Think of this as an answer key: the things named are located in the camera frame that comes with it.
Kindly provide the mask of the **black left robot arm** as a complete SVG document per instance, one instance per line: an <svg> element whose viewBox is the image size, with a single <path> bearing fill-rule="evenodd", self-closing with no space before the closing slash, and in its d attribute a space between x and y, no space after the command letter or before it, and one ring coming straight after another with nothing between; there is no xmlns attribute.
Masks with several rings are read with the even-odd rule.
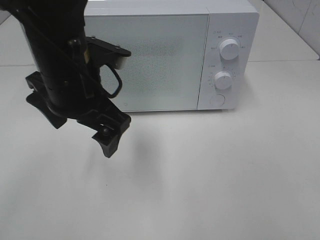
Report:
<svg viewBox="0 0 320 240"><path fill-rule="evenodd" d="M122 89L118 75L127 49L85 34L85 0L3 0L0 8L22 25L37 71L26 77L26 101L56 128L67 120L96 131L110 158L131 117L113 103Z"/></svg>

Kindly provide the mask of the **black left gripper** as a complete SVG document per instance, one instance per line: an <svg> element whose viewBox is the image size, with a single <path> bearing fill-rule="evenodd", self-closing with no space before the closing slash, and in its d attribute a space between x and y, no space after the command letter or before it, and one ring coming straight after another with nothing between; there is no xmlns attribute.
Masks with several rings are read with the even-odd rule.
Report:
<svg viewBox="0 0 320 240"><path fill-rule="evenodd" d="M91 62L87 41L71 39L61 46L38 41L37 68L25 78L32 90L26 101L55 129L67 119L76 119L95 130L92 138L110 158L132 119L102 89L100 71Z"/></svg>

